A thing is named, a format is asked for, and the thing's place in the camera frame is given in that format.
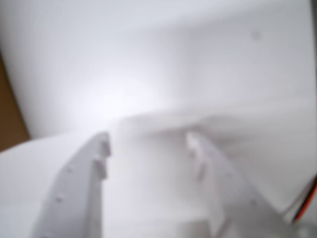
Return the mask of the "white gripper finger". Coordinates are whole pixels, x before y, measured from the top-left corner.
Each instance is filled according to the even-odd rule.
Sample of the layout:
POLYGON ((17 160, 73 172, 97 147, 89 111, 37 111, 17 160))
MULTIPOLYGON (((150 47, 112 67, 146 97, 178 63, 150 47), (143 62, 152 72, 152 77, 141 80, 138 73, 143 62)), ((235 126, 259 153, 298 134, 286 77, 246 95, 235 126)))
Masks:
POLYGON ((186 134, 195 176, 209 209, 214 238, 275 238, 274 212, 239 169, 210 140, 186 134))
POLYGON ((34 238, 101 238, 102 183, 111 156, 101 132, 87 140, 58 171, 32 229, 34 238))

